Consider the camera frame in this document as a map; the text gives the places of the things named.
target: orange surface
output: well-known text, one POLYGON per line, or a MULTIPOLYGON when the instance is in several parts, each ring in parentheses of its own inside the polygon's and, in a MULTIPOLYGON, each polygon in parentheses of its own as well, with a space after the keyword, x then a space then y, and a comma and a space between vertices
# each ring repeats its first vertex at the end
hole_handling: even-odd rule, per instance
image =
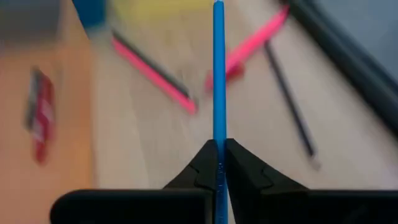
POLYGON ((65 4, 60 40, 0 52, 0 223, 49 223, 59 196, 93 186, 91 52, 73 6, 65 4), (24 126, 34 65, 55 88, 55 136, 44 165, 34 161, 24 126))

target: blue object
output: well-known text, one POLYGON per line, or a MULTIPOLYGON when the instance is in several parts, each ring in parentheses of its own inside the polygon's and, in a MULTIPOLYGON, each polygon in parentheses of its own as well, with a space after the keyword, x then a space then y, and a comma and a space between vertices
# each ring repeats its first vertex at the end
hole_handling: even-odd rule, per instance
POLYGON ((228 223, 228 198, 225 179, 224 149, 226 140, 225 24, 224 2, 216 0, 213 8, 213 138, 218 148, 215 223, 228 223))
POLYGON ((73 3, 85 29, 105 22, 106 0, 73 0, 73 3))

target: black pen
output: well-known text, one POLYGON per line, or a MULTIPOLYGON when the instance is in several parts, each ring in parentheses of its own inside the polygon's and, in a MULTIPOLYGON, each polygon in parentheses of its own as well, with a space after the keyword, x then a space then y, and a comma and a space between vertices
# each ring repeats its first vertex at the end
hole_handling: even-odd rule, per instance
POLYGON ((290 114, 292 115, 294 122, 296 124, 298 134, 305 146, 305 151, 310 158, 312 166, 318 169, 320 167, 320 163, 318 162, 317 152, 313 146, 312 140, 310 139, 307 125, 305 124, 302 118, 299 107, 297 106, 296 102, 293 99, 292 93, 289 88, 289 84, 287 83, 286 78, 282 72, 282 69, 279 66, 274 51, 271 47, 271 43, 266 42, 264 44, 264 48, 266 51, 266 55, 269 58, 270 65, 275 73, 275 77, 277 79, 279 88, 282 91, 285 102, 289 107, 290 114))

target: blue pencil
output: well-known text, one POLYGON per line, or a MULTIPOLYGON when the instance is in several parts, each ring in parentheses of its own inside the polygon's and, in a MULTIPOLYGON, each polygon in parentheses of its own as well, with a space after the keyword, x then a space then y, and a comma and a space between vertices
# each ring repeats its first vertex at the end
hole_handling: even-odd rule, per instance
POLYGON ((213 8, 213 138, 218 147, 218 173, 215 223, 228 223, 228 198, 225 180, 224 144, 226 140, 224 2, 215 0, 213 8))

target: yellow object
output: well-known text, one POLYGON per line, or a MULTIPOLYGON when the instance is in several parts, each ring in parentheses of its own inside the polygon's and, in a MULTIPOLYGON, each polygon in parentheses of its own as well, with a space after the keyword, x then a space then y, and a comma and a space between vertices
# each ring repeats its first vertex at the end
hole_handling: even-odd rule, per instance
POLYGON ((161 19, 182 11, 211 7, 214 0, 114 0, 116 14, 126 22, 161 19))

